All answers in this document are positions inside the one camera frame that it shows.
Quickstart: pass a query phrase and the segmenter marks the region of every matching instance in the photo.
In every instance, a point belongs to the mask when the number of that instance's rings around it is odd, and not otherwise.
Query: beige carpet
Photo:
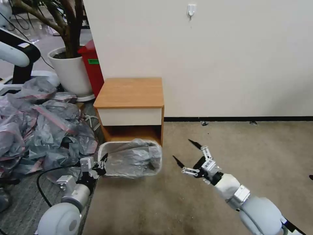
[[[271,199],[286,218],[313,234],[308,177],[313,174],[313,122],[167,122],[162,171],[136,180],[101,178],[83,234],[248,235],[213,186],[180,173],[172,155],[187,166],[201,157],[188,138],[208,145],[224,173]]]

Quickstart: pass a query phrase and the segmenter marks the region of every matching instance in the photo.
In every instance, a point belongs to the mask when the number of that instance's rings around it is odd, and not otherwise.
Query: white wall
[[[312,0],[84,3],[104,77],[161,76],[166,117],[313,116]]]

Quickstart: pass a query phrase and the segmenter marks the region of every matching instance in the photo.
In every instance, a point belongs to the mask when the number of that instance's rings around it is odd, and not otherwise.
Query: wooden nightstand
[[[161,78],[108,78],[94,103],[106,141],[163,142]]]

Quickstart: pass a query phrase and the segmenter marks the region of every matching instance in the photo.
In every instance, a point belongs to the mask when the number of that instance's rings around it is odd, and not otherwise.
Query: black baseboard
[[[197,121],[313,121],[313,116],[296,117],[164,117],[165,122]]]

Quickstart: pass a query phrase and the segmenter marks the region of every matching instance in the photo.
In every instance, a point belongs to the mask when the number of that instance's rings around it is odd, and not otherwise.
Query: green label
[[[99,60],[98,59],[88,59],[88,63],[89,64],[99,64]]]

